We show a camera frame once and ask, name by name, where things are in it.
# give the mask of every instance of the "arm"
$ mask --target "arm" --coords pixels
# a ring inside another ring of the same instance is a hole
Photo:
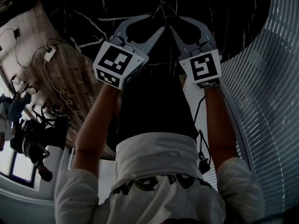
[[[76,139],[72,168],[85,169],[99,176],[99,160],[119,90],[104,84]]]
[[[217,172],[223,162],[239,156],[221,87],[218,85],[205,89],[205,96],[209,148]]]
[[[235,133],[220,86],[205,89],[208,140],[217,187],[225,203],[248,223],[263,216],[263,192],[236,150]]]

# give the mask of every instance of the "power outlet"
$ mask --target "power outlet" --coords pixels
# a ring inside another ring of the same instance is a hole
[[[50,46],[51,51],[47,52],[44,56],[45,60],[48,62],[52,59],[52,57],[54,56],[55,52],[57,51],[56,48],[54,46]]]

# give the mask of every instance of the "white cable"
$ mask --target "white cable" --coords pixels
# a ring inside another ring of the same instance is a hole
[[[77,116],[77,118],[83,123],[83,121],[79,118],[79,116],[78,115],[83,115],[83,113],[82,112],[80,112],[80,111],[78,111],[78,110],[73,110],[71,107],[70,107],[70,105],[72,105],[73,104],[73,102],[71,101],[71,100],[69,100],[69,99],[67,99],[67,100],[65,100],[64,98],[62,98],[62,96],[61,96],[61,94],[64,94],[65,93],[65,90],[58,90],[58,89],[56,89],[56,87],[55,87],[55,85],[53,84],[53,82],[51,81],[51,79],[50,79],[50,77],[49,77],[49,74],[48,74],[48,72],[47,72],[47,70],[46,70],[46,60],[45,60],[45,62],[43,63],[43,69],[45,70],[45,72],[46,72],[46,74],[47,74],[47,77],[48,77],[48,79],[50,80],[50,82],[51,82],[51,84],[52,84],[52,86],[54,87],[54,89],[60,94],[60,97],[61,97],[61,99],[63,100],[63,101],[65,101],[66,102],[66,104],[69,106],[69,108],[75,113],[75,115]]]

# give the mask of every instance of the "power adapter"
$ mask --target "power adapter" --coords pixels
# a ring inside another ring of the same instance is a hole
[[[48,62],[51,60],[51,58],[54,56],[55,52],[57,51],[55,46],[50,46],[49,50],[45,54],[44,58]]]

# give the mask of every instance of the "white sleeve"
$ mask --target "white sleeve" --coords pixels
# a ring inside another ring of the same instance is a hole
[[[216,176],[218,191],[223,200],[246,222],[263,217],[263,192],[244,160],[226,160],[217,170]]]
[[[60,173],[55,190],[55,219],[58,224],[85,224],[99,206],[97,177],[83,169]]]

